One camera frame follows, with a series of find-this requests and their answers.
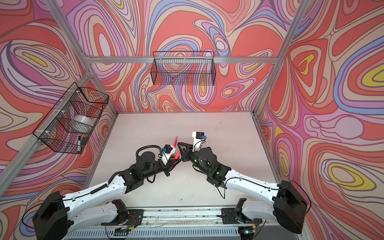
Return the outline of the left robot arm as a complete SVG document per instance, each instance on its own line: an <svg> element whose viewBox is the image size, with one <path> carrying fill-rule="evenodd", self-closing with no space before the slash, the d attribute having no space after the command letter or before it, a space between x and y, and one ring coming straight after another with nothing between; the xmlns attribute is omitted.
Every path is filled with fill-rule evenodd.
<svg viewBox="0 0 384 240"><path fill-rule="evenodd" d="M144 152L137 156L135 164L114 173L108 181L71 194L49 194L32 217L36 238L62 240L68 233L92 225L125 225L131 214L118 197L159 173L169 176L180 162L179 157L179 153L163 153L156 160L154 153Z"/></svg>

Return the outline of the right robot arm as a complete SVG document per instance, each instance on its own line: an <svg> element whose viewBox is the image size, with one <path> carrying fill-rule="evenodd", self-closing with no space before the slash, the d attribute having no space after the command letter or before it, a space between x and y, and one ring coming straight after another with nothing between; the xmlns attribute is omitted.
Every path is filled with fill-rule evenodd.
<svg viewBox="0 0 384 240"><path fill-rule="evenodd" d="M301 234L307 208L304 196L291 182L268 183L243 175L221 164L210 147L196 149L193 145L178 143L183 162L191 162L193 168L206 176L217 189L239 191L247 195L240 198L234 209L235 221L251 224L262 220L279 223L286 230Z"/></svg>

